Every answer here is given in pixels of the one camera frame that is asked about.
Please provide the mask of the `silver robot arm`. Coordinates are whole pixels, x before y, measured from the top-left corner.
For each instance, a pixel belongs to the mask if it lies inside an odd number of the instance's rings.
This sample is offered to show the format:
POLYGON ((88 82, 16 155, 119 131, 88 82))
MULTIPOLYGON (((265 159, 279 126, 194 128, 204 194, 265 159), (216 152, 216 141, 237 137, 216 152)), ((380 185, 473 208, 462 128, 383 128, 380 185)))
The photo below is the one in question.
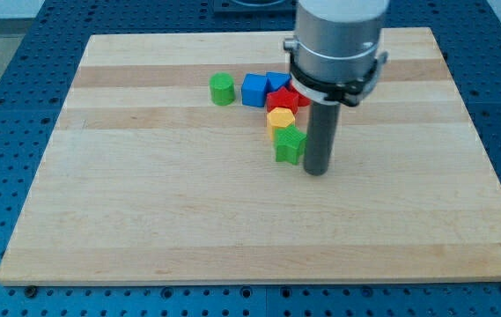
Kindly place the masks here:
POLYGON ((364 77, 375 63, 389 0, 299 0, 291 72, 328 84, 364 77))

